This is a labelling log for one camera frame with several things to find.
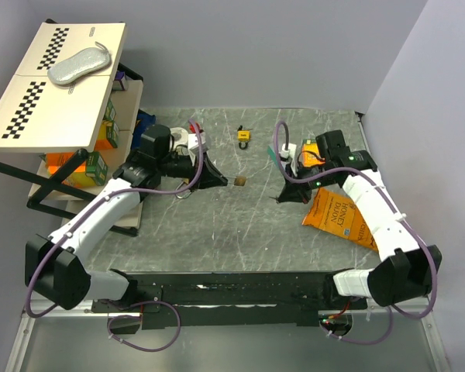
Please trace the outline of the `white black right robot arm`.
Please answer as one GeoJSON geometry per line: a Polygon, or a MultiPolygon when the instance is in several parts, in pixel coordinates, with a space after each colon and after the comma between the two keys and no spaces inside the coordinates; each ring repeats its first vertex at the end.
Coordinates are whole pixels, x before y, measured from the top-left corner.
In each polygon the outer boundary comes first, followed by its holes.
{"type": "Polygon", "coordinates": [[[371,298],[382,307],[397,307],[413,298],[429,297],[436,303],[438,271],[442,254],[427,245],[408,224],[384,186],[381,173],[366,150],[351,150],[341,130],[317,136],[322,163],[303,167],[296,147],[278,139],[285,122],[274,129],[273,151],[284,177],[278,202],[308,202],[312,191],[330,185],[339,187],[363,217],[377,245],[380,263],[373,269],[344,269],[326,279],[323,300],[330,308],[342,308],[350,298],[371,298]]]}

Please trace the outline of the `small brass padlock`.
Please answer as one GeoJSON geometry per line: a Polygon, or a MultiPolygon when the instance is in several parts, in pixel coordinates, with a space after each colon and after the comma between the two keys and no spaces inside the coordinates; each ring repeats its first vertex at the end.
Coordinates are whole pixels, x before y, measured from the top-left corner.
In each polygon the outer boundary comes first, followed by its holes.
{"type": "Polygon", "coordinates": [[[243,187],[246,184],[247,178],[244,176],[235,176],[235,177],[227,177],[228,182],[233,186],[243,187]]]}

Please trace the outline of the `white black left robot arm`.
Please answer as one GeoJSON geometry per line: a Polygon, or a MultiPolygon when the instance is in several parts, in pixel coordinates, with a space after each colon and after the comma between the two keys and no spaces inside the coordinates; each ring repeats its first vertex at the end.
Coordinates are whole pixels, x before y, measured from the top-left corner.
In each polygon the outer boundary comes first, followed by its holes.
{"type": "Polygon", "coordinates": [[[88,270],[85,261],[121,217],[148,194],[161,193],[163,177],[187,181],[178,193],[226,186],[227,179],[208,158],[209,145],[207,132],[196,122],[189,129],[148,127],[94,200],[48,237],[36,235],[26,244],[28,292],[65,310],[83,300],[109,300],[122,312],[133,309],[137,279],[120,270],[88,270]]]}

